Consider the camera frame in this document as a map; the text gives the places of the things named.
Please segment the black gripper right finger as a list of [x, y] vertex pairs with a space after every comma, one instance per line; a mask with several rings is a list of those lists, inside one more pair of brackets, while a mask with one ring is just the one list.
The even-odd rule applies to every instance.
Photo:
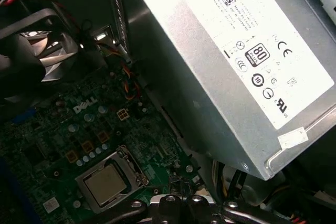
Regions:
[[267, 214], [236, 200], [222, 205], [210, 203], [201, 195], [188, 197], [186, 201], [187, 223], [270, 223]]

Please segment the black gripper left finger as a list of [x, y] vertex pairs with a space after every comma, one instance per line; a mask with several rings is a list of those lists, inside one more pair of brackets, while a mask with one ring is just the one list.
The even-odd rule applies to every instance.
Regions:
[[131, 199], [118, 204], [112, 210], [113, 223], [185, 223], [183, 202], [178, 196], [162, 195], [146, 204]]

